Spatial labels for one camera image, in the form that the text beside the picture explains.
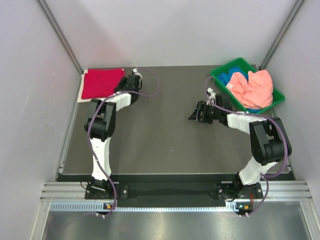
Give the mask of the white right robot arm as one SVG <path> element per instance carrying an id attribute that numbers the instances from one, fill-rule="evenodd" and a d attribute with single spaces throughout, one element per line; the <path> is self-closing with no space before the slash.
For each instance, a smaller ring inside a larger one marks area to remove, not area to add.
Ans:
<path id="1" fill-rule="evenodd" d="M 207 101 L 198 101 L 190 121 L 220 124 L 250 136 L 252 157 L 232 180 L 231 198 L 245 198 L 258 186 L 267 171 L 292 153 L 292 147 L 279 117 L 261 117 L 235 112 L 227 93 L 207 93 Z"/>

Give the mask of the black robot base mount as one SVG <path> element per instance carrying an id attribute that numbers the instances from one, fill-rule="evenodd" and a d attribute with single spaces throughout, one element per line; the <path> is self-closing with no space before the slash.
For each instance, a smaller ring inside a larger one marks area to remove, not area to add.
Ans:
<path id="1" fill-rule="evenodd" d="M 119 208 L 224 207 L 226 200 L 260 200 L 261 186 L 238 193 L 231 183 L 215 182 L 127 182 L 103 191 L 88 186 L 87 200 L 116 200 Z"/>

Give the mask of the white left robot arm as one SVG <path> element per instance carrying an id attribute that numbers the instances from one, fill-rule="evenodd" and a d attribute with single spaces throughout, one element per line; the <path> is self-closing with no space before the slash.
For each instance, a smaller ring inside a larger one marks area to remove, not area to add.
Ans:
<path id="1" fill-rule="evenodd" d="M 103 100 L 94 98 L 90 101 L 89 118 L 84 129 L 92 150 L 93 170 L 86 189 L 92 198 L 114 196 L 114 184 L 110 179 L 110 142 L 116 129 L 116 114 L 137 101 L 142 80 L 142 75 L 135 68 L 120 80 L 115 93 Z"/>

